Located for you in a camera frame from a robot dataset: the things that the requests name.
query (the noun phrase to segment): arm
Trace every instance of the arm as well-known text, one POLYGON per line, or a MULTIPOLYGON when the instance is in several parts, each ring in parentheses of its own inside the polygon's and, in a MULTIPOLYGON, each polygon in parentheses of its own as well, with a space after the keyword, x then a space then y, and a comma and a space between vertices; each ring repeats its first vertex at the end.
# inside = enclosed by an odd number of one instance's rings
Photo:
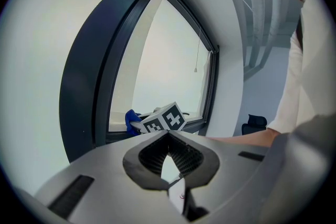
POLYGON ((227 143, 271 146, 274 138, 278 134, 289 133, 293 131, 296 127, 299 109, 299 77, 301 75, 301 70, 302 51, 296 32, 294 32, 290 40, 286 84, 275 119, 267 126, 267 129, 264 131, 242 136, 212 139, 227 143))

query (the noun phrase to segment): blue object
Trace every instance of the blue object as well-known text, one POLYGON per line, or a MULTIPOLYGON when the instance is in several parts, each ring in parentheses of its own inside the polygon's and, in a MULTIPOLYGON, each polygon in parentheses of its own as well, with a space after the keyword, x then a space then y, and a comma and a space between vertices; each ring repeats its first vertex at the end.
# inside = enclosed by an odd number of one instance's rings
POLYGON ((133 109, 129 110, 126 115, 125 115, 125 123, 127 126, 127 132, 129 134, 133 134, 133 135, 139 135, 139 132, 137 131, 137 129, 135 129, 131 124, 130 121, 141 121, 141 119, 138 117, 139 113, 135 113, 133 109))

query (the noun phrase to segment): window pane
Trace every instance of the window pane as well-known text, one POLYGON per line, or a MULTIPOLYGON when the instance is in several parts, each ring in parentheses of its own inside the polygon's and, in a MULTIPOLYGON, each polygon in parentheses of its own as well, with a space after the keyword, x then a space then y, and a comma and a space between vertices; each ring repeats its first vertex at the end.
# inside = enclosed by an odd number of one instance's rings
POLYGON ((167 0, 151 0, 120 65, 109 131, 125 130, 130 109, 143 114, 172 102, 187 119, 202 118, 209 52, 198 35, 167 0))

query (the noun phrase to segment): black slot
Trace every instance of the black slot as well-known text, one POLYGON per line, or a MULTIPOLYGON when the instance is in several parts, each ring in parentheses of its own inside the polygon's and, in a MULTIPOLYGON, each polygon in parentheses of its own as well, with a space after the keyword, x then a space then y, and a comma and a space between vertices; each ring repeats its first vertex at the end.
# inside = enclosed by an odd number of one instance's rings
POLYGON ((263 155, 255 154, 252 152, 242 151, 238 154, 238 156, 248 158, 248 159, 254 159, 255 161, 262 162, 264 157, 263 155))
POLYGON ((49 210, 67 219, 93 181, 92 177, 80 175, 51 203, 49 210))

